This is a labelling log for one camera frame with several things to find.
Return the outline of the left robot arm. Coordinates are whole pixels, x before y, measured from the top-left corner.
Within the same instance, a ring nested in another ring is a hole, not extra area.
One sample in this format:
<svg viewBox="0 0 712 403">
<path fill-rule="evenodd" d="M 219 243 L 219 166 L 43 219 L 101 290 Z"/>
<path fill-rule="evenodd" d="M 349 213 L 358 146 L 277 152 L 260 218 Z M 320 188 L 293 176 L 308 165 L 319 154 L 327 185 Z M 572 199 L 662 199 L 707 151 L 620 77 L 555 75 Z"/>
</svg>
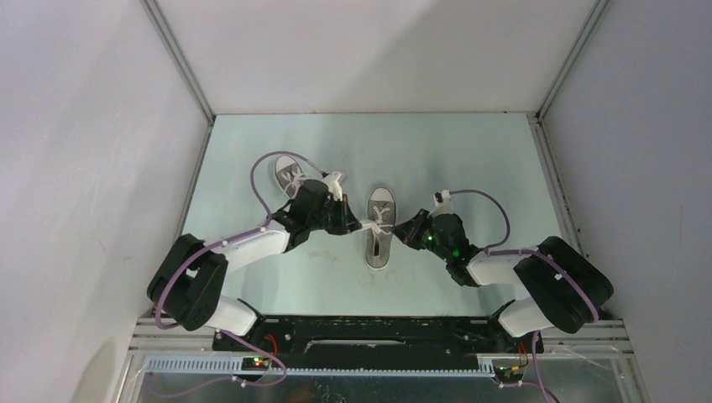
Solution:
<svg viewBox="0 0 712 403">
<path fill-rule="evenodd" d="M 256 349 L 264 342 L 265 327 L 252 306 L 223 294 L 226 277 L 295 249 L 313 232 L 343 236 L 362 227 L 338 183 L 308 180 L 261 227 L 212 244 L 181 235 L 149 282 L 147 297 L 157 313 L 166 313 L 187 331 L 210 327 L 230 332 L 243 348 Z"/>
</svg>

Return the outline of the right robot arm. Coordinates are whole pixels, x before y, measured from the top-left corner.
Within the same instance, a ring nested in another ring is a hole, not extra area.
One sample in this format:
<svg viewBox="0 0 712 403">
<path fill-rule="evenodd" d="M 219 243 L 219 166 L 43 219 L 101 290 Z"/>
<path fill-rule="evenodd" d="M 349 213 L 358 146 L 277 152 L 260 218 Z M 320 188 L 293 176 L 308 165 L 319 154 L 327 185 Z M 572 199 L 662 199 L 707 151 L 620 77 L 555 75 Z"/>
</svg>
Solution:
<svg viewBox="0 0 712 403">
<path fill-rule="evenodd" d="M 393 234 L 410 249 L 435 254 L 460 286 L 526 289 L 526 298 L 508 302 L 494 314 L 488 338 L 500 351 L 513 349 L 522 336 L 540 329 L 574 334 L 597 322 L 614 294 L 610 280 L 560 237 L 549 236 L 530 248 L 486 250 L 469 242 L 459 215 L 427 210 L 394 226 Z"/>
</svg>

